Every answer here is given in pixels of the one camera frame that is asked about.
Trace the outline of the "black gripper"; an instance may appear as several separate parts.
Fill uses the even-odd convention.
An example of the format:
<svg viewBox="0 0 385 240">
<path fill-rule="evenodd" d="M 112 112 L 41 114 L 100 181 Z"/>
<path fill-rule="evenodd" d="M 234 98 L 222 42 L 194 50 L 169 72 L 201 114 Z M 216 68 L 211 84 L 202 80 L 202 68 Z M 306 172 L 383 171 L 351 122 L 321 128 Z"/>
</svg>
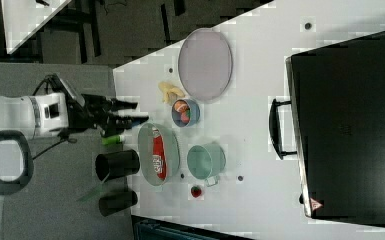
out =
<svg viewBox="0 0 385 240">
<path fill-rule="evenodd" d="M 128 130 L 149 120 L 148 116 L 115 116 L 112 111 L 136 109 L 137 102 L 121 101 L 100 95 L 82 94 L 84 104 L 67 95 L 65 97 L 68 126 L 64 135 L 82 133 L 87 129 L 101 128 L 101 135 L 108 137 L 116 129 Z"/>
</svg>

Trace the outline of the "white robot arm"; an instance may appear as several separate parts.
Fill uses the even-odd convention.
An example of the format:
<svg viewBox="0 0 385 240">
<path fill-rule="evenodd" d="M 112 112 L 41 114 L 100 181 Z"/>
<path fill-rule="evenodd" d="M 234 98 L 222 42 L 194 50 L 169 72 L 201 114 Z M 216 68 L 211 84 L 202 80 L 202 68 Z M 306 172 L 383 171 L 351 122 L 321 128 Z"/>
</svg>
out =
<svg viewBox="0 0 385 240">
<path fill-rule="evenodd" d="M 17 131 L 27 139 L 60 137 L 99 129 L 102 137 L 119 135 L 145 123 L 147 116 L 120 116 L 135 102 L 100 95 L 51 93 L 40 96 L 0 96 L 0 132 Z"/>
</svg>

